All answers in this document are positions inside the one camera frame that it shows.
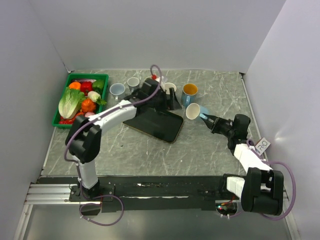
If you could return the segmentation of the light blue hexagonal mug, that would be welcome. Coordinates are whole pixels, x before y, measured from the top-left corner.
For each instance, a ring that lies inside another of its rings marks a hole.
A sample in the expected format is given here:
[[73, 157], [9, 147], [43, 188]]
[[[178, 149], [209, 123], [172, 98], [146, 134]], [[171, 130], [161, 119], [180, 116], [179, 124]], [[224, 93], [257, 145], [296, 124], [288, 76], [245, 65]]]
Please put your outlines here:
[[197, 103], [191, 103], [185, 111], [186, 117], [192, 121], [206, 120], [209, 110]]

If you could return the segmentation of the blue mug tan rim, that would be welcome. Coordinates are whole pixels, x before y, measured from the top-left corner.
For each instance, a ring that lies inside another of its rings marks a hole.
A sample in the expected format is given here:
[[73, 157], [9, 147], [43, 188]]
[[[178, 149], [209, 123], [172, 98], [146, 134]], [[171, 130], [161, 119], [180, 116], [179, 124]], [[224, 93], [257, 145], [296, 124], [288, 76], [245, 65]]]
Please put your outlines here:
[[181, 95], [181, 104], [187, 108], [196, 99], [198, 87], [193, 83], [187, 83], [183, 86]]

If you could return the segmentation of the white footed mug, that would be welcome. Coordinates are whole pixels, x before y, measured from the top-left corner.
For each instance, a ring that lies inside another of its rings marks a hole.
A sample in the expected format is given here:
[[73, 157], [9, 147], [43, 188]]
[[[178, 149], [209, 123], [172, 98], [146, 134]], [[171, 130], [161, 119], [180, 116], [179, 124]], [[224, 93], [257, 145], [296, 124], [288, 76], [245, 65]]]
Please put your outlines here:
[[110, 86], [109, 92], [116, 101], [121, 101], [125, 96], [126, 87], [122, 83], [114, 83]]

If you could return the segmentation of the small slate grey mug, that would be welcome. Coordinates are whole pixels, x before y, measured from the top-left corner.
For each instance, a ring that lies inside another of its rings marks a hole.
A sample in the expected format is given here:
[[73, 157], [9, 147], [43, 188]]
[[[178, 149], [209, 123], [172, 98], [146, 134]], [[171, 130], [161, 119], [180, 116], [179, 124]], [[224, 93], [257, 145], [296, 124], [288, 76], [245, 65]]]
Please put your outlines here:
[[140, 79], [137, 77], [131, 77], [127, 80], [127, 85], [129, 90], [133, 92], [140, 87]]

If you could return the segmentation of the dark grey mug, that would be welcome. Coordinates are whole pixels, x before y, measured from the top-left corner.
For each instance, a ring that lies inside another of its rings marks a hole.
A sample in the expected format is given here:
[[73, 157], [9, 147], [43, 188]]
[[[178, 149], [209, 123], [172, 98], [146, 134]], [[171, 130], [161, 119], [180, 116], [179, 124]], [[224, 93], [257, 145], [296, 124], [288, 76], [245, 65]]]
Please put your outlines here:
[[173, 83], [171, 83], [171, 82], [166, 82], [166, 83], [164, 84], [164, 89], [165, 89], [165, 93], [166, 93], [167, 95], [170, 95], [170, 89], [173, 89], [174, 92], [177, 91], [176, 85], [173, 84]]

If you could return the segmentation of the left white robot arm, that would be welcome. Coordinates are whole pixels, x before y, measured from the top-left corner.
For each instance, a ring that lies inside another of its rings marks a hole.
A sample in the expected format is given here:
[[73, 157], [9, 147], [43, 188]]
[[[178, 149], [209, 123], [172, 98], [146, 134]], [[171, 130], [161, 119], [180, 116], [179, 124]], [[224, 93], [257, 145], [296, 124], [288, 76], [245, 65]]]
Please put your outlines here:
[[165, 89], [159, 82], [147, 78], [115, 106], [90, 117], [75, 119], [65, 140], [66, 153], [76, 164], [78, 187], [87, 201], [100, 195], [100, 181], [95, 158], [101, 148], [102, 135], [113, 127], [125, 125], [167, 143], [175, 141], [182, 128], [183, 117], [173, 110], [182, 109], [174, 87]]

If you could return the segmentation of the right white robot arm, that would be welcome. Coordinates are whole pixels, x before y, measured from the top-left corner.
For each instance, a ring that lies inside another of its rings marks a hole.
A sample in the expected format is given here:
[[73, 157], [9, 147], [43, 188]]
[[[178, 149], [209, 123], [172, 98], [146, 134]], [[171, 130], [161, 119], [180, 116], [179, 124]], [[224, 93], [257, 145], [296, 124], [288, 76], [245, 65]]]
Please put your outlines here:
[[255, 153], [253, 142], [247, 138], [251, 119], [244, 114], [236, 114], [234, 120], [205, 113], [199, 116], [212, 134], [227, 138], [228, 149], [246, 172], [244, 177], [227, 176], [218, 187], [219, 195], [226, 200], [236, 195], [246, 212], [279, 216], [283, 209], [284, 175]]

